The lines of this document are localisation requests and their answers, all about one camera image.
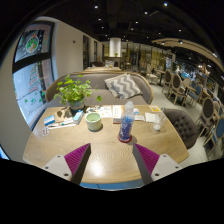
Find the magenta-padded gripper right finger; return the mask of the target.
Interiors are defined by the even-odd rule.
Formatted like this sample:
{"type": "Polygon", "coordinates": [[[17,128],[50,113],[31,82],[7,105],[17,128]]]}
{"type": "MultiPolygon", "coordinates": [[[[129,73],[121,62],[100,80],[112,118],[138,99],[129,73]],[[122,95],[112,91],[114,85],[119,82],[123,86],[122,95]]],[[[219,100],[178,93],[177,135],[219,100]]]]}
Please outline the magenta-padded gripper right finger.
{"type": "Polygon", "coordinates": [[[139,144],[133,144],[132,153],[145,185],[181,170],[181,166],[169,155],[158,155],[139,144]]]}

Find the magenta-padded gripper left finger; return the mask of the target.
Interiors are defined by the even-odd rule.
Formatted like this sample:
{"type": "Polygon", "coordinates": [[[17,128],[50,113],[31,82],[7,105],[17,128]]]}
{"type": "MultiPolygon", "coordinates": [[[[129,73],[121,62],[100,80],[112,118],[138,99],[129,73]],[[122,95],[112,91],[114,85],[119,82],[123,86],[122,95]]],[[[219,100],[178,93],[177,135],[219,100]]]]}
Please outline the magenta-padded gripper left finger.
{"type": "Polygon", "coordinates": [[[66,155],[56,155],[42,169],[79,185],[90,155],[91,144],[88,143],[66,155]]]}

